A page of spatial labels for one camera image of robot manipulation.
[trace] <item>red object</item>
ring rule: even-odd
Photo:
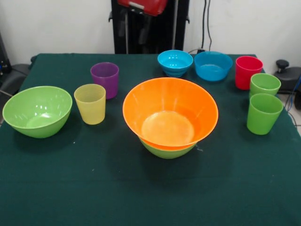
[[[167,4],[167,0],[118,0],[120,5],[134,7],[146,14],[157,16],[161,14]]]
[[[242,90],[250,89],[251,77],[260,73],[263,63],[253,56],[241,56],[236,60],[235,85]]]

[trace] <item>purple cup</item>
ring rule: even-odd
[[[94,83],[105,88],[106,99],[114,98],[118,91],[118,66],[109,62],[102,62],[95,64],[90,71]]]

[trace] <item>plastic bowl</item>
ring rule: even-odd
[[[53,86],[34,87],[10,98],[4,105],[3,118],[24,135],[46,138],[63,127],[71,106],[72,97],[67,91]]]
[[[128,127],[147,145],[183,150],[207,137],[218,120],[212,96],[197,84],[157,78],[134,87],[123,103]]]
[[[224,79],[233,66],[232,59],[223,53],[206,51],[194,57],[197,75],[207,81]]]
[[[168,50],[159,54],[158,62],[167,76],[179,78],[190,68],[193,58],[184,51]]]
[[[177,151],[165,151],[165,150],[160,150],[160,149],[154,148],[154,147],[146,144],[142,140],[140,140],[140,141],[142,142],[143,146],[147,150],[149,150],[149,152],[151,152],[155,156],[160,157],[162,159],[175,159],[175,158],[178,158],[178,157],[188,153],[195,146],[195,145],[191,145],[188,148],[185,148],[185,149],[182,149],[182,150],[177,150]]]

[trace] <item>white wall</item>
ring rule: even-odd
[[[201,45],[203,4],[190,0],[184,50]],[[268,72],[279,58],[301,66],[300,9],[301,0],[212,0],[212,50],[255,53]],[[113,53],[110,11],[110,0],[0,0],[0,31],[13,64],[40,52]]]
[[[11,63],[38,53],[114,53],[110,0],[0,0]]]
[[[211,0],[211,50],[254,53],[267,72],[275,61],[287,59],[301,66],[301,0]],[[204,0],[190,0],[191,23],[186,26],[184,50],[201,46]],[[205,48],[209,38],[205,36]]]

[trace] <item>yellow cup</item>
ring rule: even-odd
[[[78,87],[74,98],[83,121],[89,125],[96,125],[105,116],[105,89],[97,84],[87,84]]]

